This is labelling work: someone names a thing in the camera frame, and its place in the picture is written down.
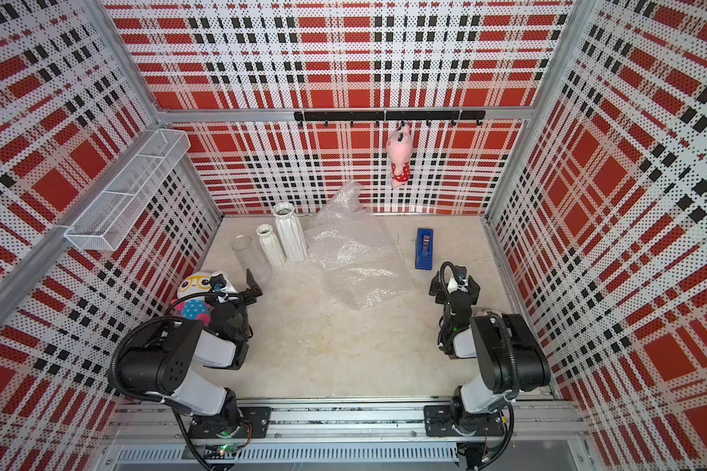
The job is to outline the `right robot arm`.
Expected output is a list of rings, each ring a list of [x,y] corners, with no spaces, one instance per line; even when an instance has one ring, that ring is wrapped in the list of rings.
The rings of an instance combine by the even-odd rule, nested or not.
[[[454,394],[459,418],[495,413],[520,393],[550,384],[548,360],[524,316],[477,310],[480,286],[465,266],[443,263],[429,294],[443,308],[438,349],[451,359],[474,359],[479,368]]]

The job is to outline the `clear glass vase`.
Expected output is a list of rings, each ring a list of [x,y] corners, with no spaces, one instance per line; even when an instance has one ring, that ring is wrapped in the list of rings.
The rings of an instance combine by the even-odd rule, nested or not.
[[[231,243],[231,247],[237,261],[245,271],[255,270],[257,255],[251,236],[243,234],[236,235]]]

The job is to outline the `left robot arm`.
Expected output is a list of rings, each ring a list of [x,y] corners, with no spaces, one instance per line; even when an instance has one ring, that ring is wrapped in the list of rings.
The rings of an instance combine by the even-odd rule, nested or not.
[[[244,290],[222,272],[196,272],[180,284],[161,316],[131,329],[118,343],[108,370],[110,386],[132,400],[170,406],[180,414],[242,421],[236,395],[194,371],[239,370],[253,329],[247,308],[263,295],[253,272],[245,270]]]

